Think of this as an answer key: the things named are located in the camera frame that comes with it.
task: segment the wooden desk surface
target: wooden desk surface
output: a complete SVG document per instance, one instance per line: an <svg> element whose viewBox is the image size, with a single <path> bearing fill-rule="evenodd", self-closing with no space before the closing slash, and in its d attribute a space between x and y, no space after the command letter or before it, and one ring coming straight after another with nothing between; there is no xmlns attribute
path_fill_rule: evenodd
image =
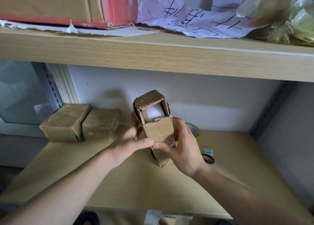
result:
<svg viewBox="0 0 314 225"><path fill-rule="evenodd" d="M175 33L76 36L0 27L0 58L314 82L314 48Z"/></svg>
<svg viewBox="0 0 314 225"><path fill-rule="evenodd" d="M2 193L0 201L24 203L107 145L101 141L47 144ZM212 166L221 173L288 210L314 220L249 134L202 131L199 145L214 150ZM150 148L137 151L113 169L86 206L231 218L211 195L179 172L174 164L164 168L157 166Z"/></svg>

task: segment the cardboard packaging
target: cardboard packaging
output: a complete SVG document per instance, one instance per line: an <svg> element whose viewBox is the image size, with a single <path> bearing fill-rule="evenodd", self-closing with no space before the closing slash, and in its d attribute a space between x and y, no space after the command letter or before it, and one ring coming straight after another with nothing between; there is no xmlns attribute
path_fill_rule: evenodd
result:
<svg viewBox="0 0 314 225"><path fill-rule="evenodd" d="M64 104L40 128L50 142L83 141L82 122L91 110L90 104Z"/></svg>
<svg viewBox="0 0 314 225"><path fill-rule="evenodd" d="M154 121L151 118L146 122L143 111L148 107L160 104L163 109L164 117L158 117ZM140 124L143 126L147 137L154 139L156 142L164 142L175 148L174 130L172 126L172 117L169 105L165 97L157 90L152 90L134 100L133 111ZM171 163L171 159L160 150L152 148L152 154L160 167L164 167Z"/></svg>
<svg viewBox="0 0 314 225"><path fill-rule="evenodd" d="M0 0L0 19L112 29L135 23L138 0Z"/></svg>
<svg viewBox="0 0 314 225"><path fill-rule="evenodd" d="M82 124L85 140L112 141L119 125L119 109L93 108Z"/></svg>

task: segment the torn paper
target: torn paper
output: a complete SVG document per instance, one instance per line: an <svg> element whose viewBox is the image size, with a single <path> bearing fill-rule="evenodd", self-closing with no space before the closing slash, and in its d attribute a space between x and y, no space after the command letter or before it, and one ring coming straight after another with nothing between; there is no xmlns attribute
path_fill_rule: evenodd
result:
<svg viewBox="0 0 314 225"><path fill-rule="evenodd" d="M91 34L91 35L102 35L102 36L121 36L121 37L130 37L137 36L142 34L149 34L159 32L159 30L151 31L151 30L142 30L138 29L135 26L126 26L124 28L118 29L83 29L76 28L70 24L69 27L57 27L57 26L47 26L47 25L34 25L34 24L25 24L12 22L7 20L0 20L1 26L6 26L9 28L18 28L18 29L37 29L40 31L53 31L53 32L61 32L61 33L76 33L76 34Z"/></svg>
<svg viewBox="0 0 314 225"><path fill-rule="evenodd" d="M205 11L182 0L141 0L138 22L196 38L241 38L255 29L249 18L236 16L241 1L213 0L211 11Z"/></svg>

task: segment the plastic bag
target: plastic bag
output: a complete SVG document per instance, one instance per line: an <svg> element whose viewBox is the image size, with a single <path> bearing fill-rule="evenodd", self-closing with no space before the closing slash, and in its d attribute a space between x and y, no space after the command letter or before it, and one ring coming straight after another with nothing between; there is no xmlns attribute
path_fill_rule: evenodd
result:
<svg viewBox="0 0 314 225"><path fill-rule="evenodd" d="M314 0L245 0L237 16L267 26L258 37L269 42L314 46Z"/></svg>

